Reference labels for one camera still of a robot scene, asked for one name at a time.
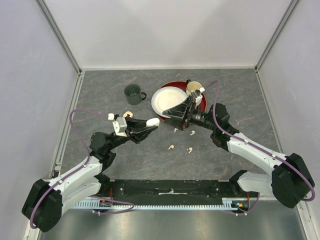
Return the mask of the white earbud case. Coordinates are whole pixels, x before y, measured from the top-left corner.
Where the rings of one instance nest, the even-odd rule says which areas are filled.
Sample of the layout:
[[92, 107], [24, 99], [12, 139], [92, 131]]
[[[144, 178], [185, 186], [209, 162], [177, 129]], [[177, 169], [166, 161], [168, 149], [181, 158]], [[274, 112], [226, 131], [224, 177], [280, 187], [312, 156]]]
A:
[[146, 121], [145, 125], [147, 127], [158, 127], [160, 125], [160, 119], [159, 118], [151, 118]]

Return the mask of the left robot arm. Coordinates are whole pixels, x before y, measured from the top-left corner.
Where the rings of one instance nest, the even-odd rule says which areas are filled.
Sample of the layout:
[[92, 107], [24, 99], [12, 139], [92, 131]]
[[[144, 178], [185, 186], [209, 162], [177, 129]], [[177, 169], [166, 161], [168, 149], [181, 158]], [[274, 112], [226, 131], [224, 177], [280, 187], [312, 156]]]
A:
[[21, 210], [29, 219], [30, 228], [46, 233], [78, 202], [96, 194], [106, 196], [110, 178], [103, 172], [116, 157], [112, 150], [128, 141], [139, 144], [159, 125], [158, 118], [116, 117], [112, 121], [112, 133], [94, 133], [82, 162], [58, 177], [41, 178], [32, 185]]

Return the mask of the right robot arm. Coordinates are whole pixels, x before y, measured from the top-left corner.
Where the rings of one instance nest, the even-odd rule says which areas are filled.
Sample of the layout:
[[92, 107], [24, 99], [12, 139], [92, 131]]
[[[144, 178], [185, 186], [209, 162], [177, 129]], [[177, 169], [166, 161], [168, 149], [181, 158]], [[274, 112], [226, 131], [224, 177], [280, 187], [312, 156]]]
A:
[[315, 182], [303, 158], [296, 153], [286, 155], [270, 150], [246, 137], [229, 123], [225, 105], [214, 103], [204, 112], [196, 109], [195, 100], [189, 96], [162, 114], [167, 125], [182, 131], [191, 124], [211, 130], [210, 138], [216, 147], [239, 155], [264, 171], [263, 174], [239, 171], [229, 184], [233, 196], [257, 192], [273, 196], [291, 209], [300, 201], [315, 199]]

